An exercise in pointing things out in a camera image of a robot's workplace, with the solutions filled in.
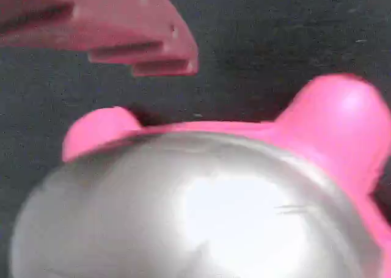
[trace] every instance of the pink plastic piece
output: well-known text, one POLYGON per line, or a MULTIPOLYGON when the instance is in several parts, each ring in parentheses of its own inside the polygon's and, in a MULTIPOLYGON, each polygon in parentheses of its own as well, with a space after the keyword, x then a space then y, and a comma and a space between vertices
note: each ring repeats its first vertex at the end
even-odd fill
POLYGON ((81 117, 68 130, 62 144, 62 160, 71 161, 139 130, 139 122, 126 109, 113 107, 95 110, 81 117))
POLYGON ((0 46, 87 51, 133 74, 192 75, 197 45, 169 0, 0 0, 0 46))
MULTIPOLYGON (((116 118, 114 110, 108 109, 104 116, 116 118)), ((101 126, 101 120, 85 124, 85 118, 75 123, 78 132, 71 127, 67 135, 73 146, 64 142, 64 150, 72 154, 71 158, 102 148, 109 139, 118 140, 137 130, 132 123, 133 127, 127 131, 111 131, 109 136, 101 134, 105 141, 90 139, 90 144, 85 145, 80 134, 94 137, 90 131, 99 129, 95 124, 101 126), (79 144, 84 149, 78 150, 79 144)), ((185 122, 143 128, 137 133, 179 131, 228 133, 262 140, 323 168, 346 192, 367 229, 383 248, 384 277, 391 278, 391 228, 369 196, 390 153, 391 114, 369 83, 353 75, 320 76, 305 86, 273 123, 185 122)))

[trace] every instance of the shiny silver surface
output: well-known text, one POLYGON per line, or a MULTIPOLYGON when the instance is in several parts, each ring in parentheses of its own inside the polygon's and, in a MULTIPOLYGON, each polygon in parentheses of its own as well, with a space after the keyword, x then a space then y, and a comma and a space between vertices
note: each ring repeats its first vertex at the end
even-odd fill
POLYGON ((380 277, 381 253, 317 167, 249 139, 142 136, 31 195, 14 278, 380 277))

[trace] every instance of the pink animal figure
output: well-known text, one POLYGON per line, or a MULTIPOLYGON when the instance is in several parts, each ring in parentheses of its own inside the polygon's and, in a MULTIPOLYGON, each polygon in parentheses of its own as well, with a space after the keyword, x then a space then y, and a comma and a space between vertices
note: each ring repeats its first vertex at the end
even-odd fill
POLYGON ((93 111, 20 214, 14 277, 391 278, 370 197, 390 145, 388 107, 345 74, 309 82, 274 122, 93 111))

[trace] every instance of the dark gray background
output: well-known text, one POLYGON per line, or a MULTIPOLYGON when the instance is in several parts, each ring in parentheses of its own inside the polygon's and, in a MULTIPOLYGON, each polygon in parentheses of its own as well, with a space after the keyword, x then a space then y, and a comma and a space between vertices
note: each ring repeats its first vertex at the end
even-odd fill
MULTIPOLYGON (((273 119, 333 71, 366 77, 391 103, 390 0, 171 1, 199 44, 194 77, 134 79, 83 53, 0 49, 0 277, 22 201, 59 164, 67 127, 93 109, 136 105, 165 123, 273 119)), ((386 208, 387 174, 382 183, 386 208)))

